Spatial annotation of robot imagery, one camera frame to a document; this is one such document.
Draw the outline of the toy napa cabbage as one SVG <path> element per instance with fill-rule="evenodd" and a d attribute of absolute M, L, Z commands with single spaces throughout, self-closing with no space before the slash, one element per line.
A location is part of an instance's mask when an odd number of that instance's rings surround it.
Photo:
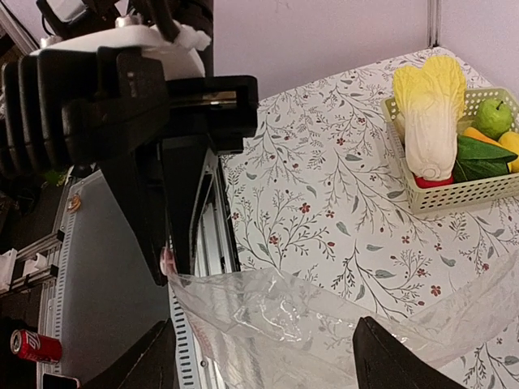
<path fill-rule="evenodd" d="M 454 58 L 434 56 L 420 68 L 396 70 L 393 93 L 405 120 L 405 160 L 414 176 L 429 182 L 451 177 L 465 91 L 465 76 Z"/>

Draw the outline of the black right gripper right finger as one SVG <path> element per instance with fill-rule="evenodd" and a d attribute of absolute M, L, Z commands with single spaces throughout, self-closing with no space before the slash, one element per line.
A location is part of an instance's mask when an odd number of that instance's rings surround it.
<path fill-rule="evenodd" d="M 358 320 L 353 335 L 353 348 L 360 388 L 461 387 L 459 383 L 421 361 L 370 316 Z"/>

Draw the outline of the clear zip top bag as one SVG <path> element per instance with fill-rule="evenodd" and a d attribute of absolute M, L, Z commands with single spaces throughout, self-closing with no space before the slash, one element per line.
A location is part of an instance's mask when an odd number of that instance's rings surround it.
<path fill-rule="evenodd" d="M 232 388 L 342 388 L 357 383 L 353 335 L 370 316 L 435 370 L 497 336 L 518 315 L 518 256 L 403 321 L 388 319 L 275 268 L 181 275 L 161 271 L 202 354 Z"/>

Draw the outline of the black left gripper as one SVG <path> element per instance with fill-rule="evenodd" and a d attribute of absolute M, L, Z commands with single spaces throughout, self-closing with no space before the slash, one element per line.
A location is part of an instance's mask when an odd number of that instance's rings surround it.
<path fill-rule="evenodd" d="M 238 154 L 244 140 L 255 136 L 258 80 L 166 80 L 160 60 L 108 47 L 97 50 L 91 70 L 96 91 L 62 104 L 69 156 L 74 162 L 107 160 L 101 171 L 159 286 L 166 284 L 160 256 L 167 204 L 177 271 L 192 275 L 199 223 L 214 183 L 214 152 Z M 162 139 L 161 167 L 157 147 L 145 144 Z"/>

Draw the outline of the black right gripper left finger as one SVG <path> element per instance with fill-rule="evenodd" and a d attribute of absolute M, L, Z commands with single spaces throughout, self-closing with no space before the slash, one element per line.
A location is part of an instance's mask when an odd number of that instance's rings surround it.
<path fill-rule="evenodd" d="M 82 388 L 176 388 L 176 335 L 172 320 L 160 321 L 109 368 Z"/>

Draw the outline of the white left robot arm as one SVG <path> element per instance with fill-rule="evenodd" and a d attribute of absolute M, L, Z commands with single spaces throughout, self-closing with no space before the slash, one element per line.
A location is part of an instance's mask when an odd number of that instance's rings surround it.
<path fill-rule="evenodd" d="M 180 273 L 194 271 L 196 234 L 223 155 L 258 128 L 258 82 L 213 74 L 211 1 L 88 1 L 49 45 L 1 69 L 5 179 L 98 165 L 156 284 L 172 242 Z"/>

